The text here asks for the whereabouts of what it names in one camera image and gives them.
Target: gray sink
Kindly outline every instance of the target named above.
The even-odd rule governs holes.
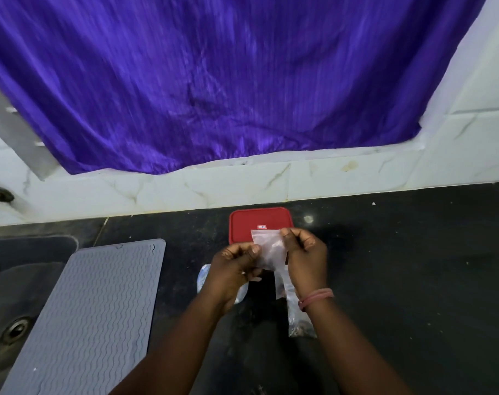
[[[0,239],[0,388],[77,249],[64,235]]]

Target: red lid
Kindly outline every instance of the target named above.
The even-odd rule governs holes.
[[[283,227],[293,227],[293,221],[289,210],[282,206],[241,209],[229,216],[229,244],[253,241],[251,230],[278,230]]]

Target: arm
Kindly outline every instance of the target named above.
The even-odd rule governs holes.
[[[288,271],[299,298],[326,288],[326,245],[299,228],[283,229]],[[392,367],[330,298],[306,306],[334,377],[348,395],[411,395]]]
[[[238,289],[260,274],[253,269],[259,252],[258,245],[242,243],[217,253],[202,290],[161,345],[109,395],[187,395],[219,319],[234,305]]]

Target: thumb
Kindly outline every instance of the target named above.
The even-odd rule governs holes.
[[[283,237],[284,245],[286,246],[288,253],[291,254],[292,252],[303,250],[299,245],[297,237],[295,237],[295,234],[293,234],[293,232],[290,229],[288,228],[281,229],[280,235]]]
[[[255,265],[255,261],[258,259],[260,255],[260,245],[253,244],[248,250],[244,253],[244,255],[240,256],[236,259],[238,265],[243,271],[248,270],[250,267]]]

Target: gray drying mat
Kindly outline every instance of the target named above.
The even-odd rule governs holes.
[[[70,257],[0,395],[108,394],[145,356],[165,241]]]

